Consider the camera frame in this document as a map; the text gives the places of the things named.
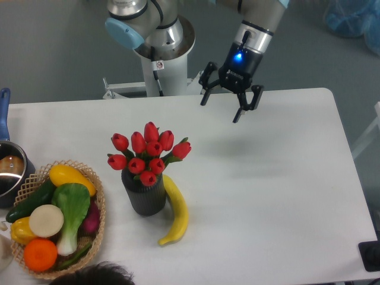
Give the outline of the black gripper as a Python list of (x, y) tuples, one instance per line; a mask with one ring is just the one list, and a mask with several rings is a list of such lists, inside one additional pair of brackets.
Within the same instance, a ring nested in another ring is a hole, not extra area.
[[(264, 91), (263, 85), (253, 85), (251, 91), (252, 100), (249, 103), (246, 90), (252, 84), (252, 77), (263, 58), (263, 54), (241, 48), (232, 43), (224, 64), (218, 68), (215, 62), (209, 62), (199, 76), (198, 83), (201, 85), (202, 100), (200, 105), (205, 106), (210, 98), (211, 92), (216, 88), (225, 88), (237, 94), (239, 108), (233, 118), (233, 123), (239, 122), (241, 115), (250, 110), (256, 110)], [(211, 76), (216, 73), (217, 78), (210, 81)]]

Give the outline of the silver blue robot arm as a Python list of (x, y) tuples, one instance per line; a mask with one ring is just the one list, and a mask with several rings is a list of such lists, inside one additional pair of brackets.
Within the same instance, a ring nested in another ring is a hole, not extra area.
[[(209, 62), (199, 76), (206, 105), (220, 87), (237, 95), (233, 119), (258, 107), (263, 87), (252, 77), (288, 6), (288, 1), (217, 1), (243, 19), (221, 67)], [(195, 44), (192, 24), (178, 13), (177, 1), (108, 1), (108, 34), (141, 59), (148, 97), (178, 96), (187, 87), (188, 53)]]

